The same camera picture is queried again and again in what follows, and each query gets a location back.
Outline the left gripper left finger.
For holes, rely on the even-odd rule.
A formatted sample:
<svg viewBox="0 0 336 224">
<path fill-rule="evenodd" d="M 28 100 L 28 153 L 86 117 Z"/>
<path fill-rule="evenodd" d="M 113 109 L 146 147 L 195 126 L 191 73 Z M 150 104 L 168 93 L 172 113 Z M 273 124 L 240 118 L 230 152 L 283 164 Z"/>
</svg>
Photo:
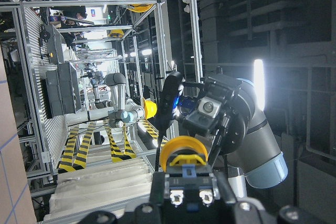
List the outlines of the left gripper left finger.
<svg viewBox="0 0 336 224">
<path fill-rule="evenodd" d="M 153 174 L 149 202 L 163 206 L 170 201 L 170 175 L 164 172 Z"/>
</svg>

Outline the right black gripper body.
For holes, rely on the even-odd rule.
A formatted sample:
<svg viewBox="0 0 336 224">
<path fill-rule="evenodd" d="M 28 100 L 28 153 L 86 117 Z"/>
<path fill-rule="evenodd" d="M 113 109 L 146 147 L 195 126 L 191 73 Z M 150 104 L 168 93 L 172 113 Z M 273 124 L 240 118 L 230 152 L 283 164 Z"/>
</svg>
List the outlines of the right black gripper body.
<svg viewBox="0 0 336 224">
<path fill-rule="evenodd" d="M 185 101 L 180 103 L 178 121 L 190 136 L 203 142 L 209 156 L 234 152 L 247 133 L 246 80 L 209 76 L 198 88 L 189 111 Z"/>
</svg>

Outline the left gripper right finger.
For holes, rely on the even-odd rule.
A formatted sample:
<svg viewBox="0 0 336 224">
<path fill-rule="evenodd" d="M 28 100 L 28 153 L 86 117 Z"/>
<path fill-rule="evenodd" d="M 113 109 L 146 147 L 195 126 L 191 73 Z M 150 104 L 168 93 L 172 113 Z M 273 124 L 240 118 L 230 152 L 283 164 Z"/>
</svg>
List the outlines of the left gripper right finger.
<svg viewBox="0 0 336 224">
<path fill-rule="evenodd" d="M 222 172 L 213 172 L 213 191 L 215 206 L 232 206 L 237 203 L 236 196 Z"/>
</svg>

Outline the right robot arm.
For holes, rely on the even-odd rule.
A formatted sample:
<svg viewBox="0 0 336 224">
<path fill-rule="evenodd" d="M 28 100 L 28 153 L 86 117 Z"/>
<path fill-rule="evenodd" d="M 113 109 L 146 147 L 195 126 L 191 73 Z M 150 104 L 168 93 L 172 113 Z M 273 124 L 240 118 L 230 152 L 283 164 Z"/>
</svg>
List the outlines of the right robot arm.
<svg viewBox="0 0 336 224">
<path fill-rule="evenodd" d="M 210 165 L 226 155 L 229 165 L 241 168 L 247 182 L 259 189 L 286 179 L 283 152 L 250 81 L 223 74 L 205 78 L 196 106 L 182 124 L 192 136 L 211 142 Z"/>
</svg>

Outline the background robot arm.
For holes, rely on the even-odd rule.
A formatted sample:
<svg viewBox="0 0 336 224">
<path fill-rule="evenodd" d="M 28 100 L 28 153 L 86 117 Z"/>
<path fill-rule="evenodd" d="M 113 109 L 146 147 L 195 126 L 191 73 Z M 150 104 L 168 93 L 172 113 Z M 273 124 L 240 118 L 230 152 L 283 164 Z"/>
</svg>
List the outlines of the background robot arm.
<svg viewBox="0 0 336 224">
<path fill-rule="evenodd" d="M 124 200 L 143 198 L 149 194 L 152 183 L 152 173 L 149 162 L 143 157 L 137 157 L 133 152 L 127 135 L 127 124 L 137 122 L 155 115 L 148 106 L 139 106 L 133 100 L 126 98 L 126 79 L 120 73 L 108 74 L 106 84 L 111 88 L 114 110 L 109 113 L 109 132 L 112 147 L 112 162 L 92 167 L 92 182 L 90 190 L 95 206 L 116 204 Z M 124 152 L 121 153 L 114 144 L 112 127 L 122 129 Z"/>
</svg>

